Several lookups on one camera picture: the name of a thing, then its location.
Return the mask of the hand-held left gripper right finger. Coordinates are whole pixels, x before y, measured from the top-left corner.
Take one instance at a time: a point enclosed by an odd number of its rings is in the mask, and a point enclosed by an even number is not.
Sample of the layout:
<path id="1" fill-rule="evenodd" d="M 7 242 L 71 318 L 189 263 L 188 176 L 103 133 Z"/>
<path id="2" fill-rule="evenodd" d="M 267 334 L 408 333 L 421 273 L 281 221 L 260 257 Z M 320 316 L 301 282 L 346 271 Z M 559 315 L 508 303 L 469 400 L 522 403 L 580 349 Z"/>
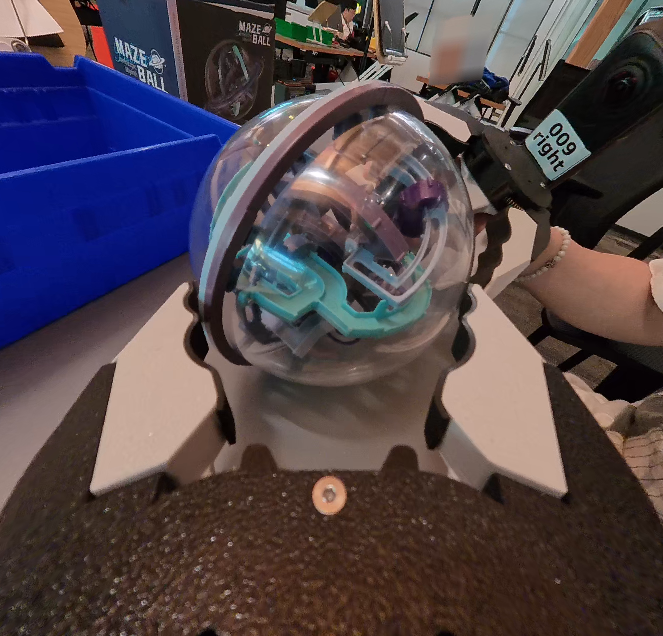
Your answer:
<path id="1" fill-rule="evenodd" d="M 475 490 L 499 474 L 561 499 L 568 484 L 544 362 L 480 286 L 468 295 L 468 311 L 424 353 L 443 429 L 424 471 Z"/>

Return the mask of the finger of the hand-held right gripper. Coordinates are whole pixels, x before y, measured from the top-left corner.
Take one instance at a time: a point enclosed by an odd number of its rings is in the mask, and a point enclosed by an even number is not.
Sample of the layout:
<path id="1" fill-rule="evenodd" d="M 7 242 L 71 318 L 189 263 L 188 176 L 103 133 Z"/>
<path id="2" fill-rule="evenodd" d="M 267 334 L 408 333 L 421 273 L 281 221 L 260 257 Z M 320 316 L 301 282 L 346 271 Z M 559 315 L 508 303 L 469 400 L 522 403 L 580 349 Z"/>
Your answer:
<path id="1" fill-rule="evenodd" d="M 446 104 L 418 100 L 424 123 L 443 143 L 452 157 L 485 152 L 485 125 L 468 112 Z"/>
<path id="2" fill-rule="evenodd" d="M 530 265 L 537 223 L 517 208 L 492 215 L 486 208 L 473 212 L 476 221 L 485 221 L 485 227 L 475 238 L 469 283 L 485 291 L 503 291 Z"/>

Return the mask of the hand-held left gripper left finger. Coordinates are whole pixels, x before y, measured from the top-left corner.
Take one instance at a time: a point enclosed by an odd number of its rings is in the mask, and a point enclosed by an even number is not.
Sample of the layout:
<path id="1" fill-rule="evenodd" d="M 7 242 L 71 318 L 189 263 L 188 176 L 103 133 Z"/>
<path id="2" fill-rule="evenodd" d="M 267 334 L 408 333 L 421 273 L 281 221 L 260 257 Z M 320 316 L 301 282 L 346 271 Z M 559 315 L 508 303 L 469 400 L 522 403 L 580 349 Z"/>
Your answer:
<path id="1" fill-rule="evenodd" d="M 114 360 L 89 491 L 99 497 L 153 475 L 176 485 L 214 474 L 228 444 L 217 371 L 194 349 L 193 284 L 180 284 Z"/>

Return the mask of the clear plastic maze ball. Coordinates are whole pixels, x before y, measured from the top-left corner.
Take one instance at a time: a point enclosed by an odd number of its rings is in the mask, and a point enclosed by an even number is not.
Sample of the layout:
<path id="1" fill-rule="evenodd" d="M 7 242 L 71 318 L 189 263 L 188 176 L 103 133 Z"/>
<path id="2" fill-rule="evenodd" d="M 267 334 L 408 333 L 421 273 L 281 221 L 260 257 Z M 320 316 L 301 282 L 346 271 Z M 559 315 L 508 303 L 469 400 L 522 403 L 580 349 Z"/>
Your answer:
<path id="1" fill-rule="evenodd" d="M 385 82 L 286 101 L 234 134 L 190 218 L 202 331 L 235 366 L 366 383 L 459 314 L 475 232 L 421 102 Z"/>

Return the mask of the person's right forearm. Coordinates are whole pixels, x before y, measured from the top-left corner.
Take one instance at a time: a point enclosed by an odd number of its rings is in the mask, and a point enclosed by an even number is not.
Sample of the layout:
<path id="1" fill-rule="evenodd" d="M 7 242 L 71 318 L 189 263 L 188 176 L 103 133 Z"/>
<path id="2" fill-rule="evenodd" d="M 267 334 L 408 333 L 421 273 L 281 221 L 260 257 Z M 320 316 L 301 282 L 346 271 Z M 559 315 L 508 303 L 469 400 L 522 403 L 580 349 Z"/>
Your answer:
<path id="1" fill-rule="evenodd" d="M 662 259 L 649 263 L 586 249 L 552 227 L 539 257 L 517 279 L 543 308 L 616 342 L 662 346 Z"/>

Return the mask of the dark maze ball box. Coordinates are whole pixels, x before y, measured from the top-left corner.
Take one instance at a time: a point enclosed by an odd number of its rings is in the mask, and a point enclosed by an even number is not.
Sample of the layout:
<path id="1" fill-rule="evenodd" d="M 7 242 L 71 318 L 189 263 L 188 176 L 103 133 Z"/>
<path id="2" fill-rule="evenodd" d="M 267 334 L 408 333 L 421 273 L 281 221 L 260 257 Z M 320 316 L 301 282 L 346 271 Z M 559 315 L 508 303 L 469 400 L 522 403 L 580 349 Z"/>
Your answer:
<path id="1" fill-rule="evenodd" d="M 246 0 L 96 0 L 113 67 L 242 125 L 272 105 L 274 7 Z"/>

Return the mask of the green storage bin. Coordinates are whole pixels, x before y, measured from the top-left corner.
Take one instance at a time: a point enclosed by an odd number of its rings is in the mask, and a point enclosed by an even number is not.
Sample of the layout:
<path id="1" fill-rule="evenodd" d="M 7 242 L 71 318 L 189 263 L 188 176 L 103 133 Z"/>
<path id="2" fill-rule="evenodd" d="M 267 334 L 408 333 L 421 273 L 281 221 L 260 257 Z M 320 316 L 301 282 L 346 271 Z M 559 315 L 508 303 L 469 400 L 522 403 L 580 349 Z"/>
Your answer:
<path id="1" fill-rule="evenodd" d="M 303 26 L 281 18 L 275 18 L 275 24 L 278 36 L 290 38 L 297 42 L 330 46 L 336 37 L 336 33 L 333 30 L 328 30 L 318 25 Z"/>

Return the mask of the blue plastic bin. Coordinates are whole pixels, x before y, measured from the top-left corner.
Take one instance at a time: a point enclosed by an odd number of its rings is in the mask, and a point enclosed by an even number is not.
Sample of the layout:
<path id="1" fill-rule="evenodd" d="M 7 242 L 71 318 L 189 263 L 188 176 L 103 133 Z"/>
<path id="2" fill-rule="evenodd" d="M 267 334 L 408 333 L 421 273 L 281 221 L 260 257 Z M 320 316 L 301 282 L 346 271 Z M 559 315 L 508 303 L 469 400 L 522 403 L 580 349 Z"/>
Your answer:
<path id="1" fill-rule="evenodd" d="M 1 347 L 185 253 L 237 130 L 84 57 L 1 53 Z"/>

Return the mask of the brown cardboard backing board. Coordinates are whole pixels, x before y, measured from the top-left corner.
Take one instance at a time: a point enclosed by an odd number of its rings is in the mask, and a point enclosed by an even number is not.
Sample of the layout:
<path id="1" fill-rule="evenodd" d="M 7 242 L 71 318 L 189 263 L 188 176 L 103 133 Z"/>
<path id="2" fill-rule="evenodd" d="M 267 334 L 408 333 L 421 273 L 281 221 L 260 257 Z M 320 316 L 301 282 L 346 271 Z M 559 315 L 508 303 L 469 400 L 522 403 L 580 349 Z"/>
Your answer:
<path id="1" fill-rule="evenodd" d="M 41 5 L 57 21 L 63 32 L 60 34 L 64 44 L 62 48 L 37 46 L 36 52 L 42 54 L 55 67 L 69 68 L 77 56 L 86 55 L 86 38 L 70 0 L 39 0 Z"/>

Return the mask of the wooden post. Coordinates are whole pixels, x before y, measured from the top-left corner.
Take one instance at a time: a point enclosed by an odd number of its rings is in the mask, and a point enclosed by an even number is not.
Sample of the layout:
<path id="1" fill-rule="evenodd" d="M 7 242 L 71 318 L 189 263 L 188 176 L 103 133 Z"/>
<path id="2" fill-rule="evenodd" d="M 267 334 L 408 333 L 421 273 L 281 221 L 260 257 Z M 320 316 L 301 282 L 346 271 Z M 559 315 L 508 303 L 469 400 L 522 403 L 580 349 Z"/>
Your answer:
<path id="1" fill-rule="evenodd" d="M 593 57 L 605 42 L 632 0 L 603 0 L 592 20 L 583 31 L 566 63 L 588 68 Z"/>

